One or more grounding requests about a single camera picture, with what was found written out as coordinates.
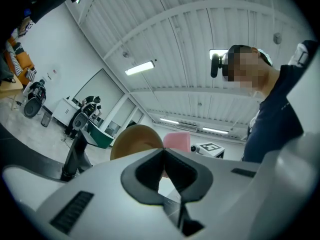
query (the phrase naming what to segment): black stand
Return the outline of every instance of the black stand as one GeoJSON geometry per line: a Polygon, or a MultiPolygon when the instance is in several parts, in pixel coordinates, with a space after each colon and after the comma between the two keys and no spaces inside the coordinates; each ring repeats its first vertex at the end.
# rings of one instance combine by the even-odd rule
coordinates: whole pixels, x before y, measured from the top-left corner
{"type": "Polygon", "coordinates": [[[89,133],[84,130],[79,130],[62,168],[62,181],[70,181],[76,176],[77,170],[79,170],[80,173],[83,173],[85,170],[92,167],[85,152],[88,144],[95,147],[98,146],[89,133]]]}

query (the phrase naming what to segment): white cabinet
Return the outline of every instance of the white cabinet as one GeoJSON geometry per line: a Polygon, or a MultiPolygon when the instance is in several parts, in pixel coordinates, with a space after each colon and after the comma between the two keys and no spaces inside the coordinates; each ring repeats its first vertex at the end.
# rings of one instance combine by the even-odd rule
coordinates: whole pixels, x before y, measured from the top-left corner
{"type": "Polygon", "coordinates": [[[59,120],[65,126],[69,124],[71,118],[79,109],[76,104],[72,104],[71,102],[72,101],[63,98],[52,114],[55,119],[59,120]]]}

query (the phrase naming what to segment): pink chair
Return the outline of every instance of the pink chair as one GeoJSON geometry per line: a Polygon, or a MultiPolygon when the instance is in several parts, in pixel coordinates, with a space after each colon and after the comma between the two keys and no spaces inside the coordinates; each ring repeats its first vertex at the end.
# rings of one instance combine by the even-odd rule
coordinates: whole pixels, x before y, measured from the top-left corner
{"type": "Polygon", "coordinates": [[[164,136],[163,146],[165,148],[190,152],[190,132],[176,131],[168,133],[166,136],[164,136]]]}

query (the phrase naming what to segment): fluorescent light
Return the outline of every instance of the fluorescent light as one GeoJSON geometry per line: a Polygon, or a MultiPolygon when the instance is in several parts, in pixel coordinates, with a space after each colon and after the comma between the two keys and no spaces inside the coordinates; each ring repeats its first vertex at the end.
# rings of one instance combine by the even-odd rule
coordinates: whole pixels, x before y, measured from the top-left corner
{"type": "Polygon", "coordinates": [[[138,73],[141,71],[153,69],[154,67],[155,67],[155,64],[153,63],[152,60],[150,60],[150,61],[143,63],[139,66],[135,66],[135,67],[132,67],[132,68],[126,70],[125,73],[127,76],[130,76],[132,74],[135,74],[135,73],[138,73]]]}
{"type": "Polygon", "coordinates": [[[228,50],[210,50],[209,51],[209,57],[210,60],[212,60],[212,55],[218,54],[219,56],[224,55],[228,50]]]}
{"type": "Polygon", "coordinates": [[[173,123],[173,124],[176,124],[176,125],[179,124],[179,122],[177,122],[177,121],[172,121],[172,120],[168,120],[168,119],[164,119],[164,118],[160,118],[160,120],[161,120],[161,121],[168,122],[168,123],[173,123]]]}
{"type": "Polygon", "coordinates": [[[202,128],[205,131],[210,131],[210,132],[215,132],[215,133],[219,133],[219,134],[228,134],[228,131],[225,130],[216,130],[216,129],[211,129],[211,128],[207,128],[207,127],[203,127],[202,128]]]}

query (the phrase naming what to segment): navy shirt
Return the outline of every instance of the navy shirt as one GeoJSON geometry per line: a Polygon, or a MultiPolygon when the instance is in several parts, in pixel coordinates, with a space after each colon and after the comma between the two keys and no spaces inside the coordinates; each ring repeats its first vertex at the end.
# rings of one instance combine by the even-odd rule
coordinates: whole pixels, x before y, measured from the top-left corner
{"type": "Polygon", "coordinates": [[[260,112],[244,148],[243,161],[261,163],[266,153],[280,150],[288,141],[303,133],[287,95],[305,70],[294,65],[281,66],[272,91],[260,103],[260,112]]]}

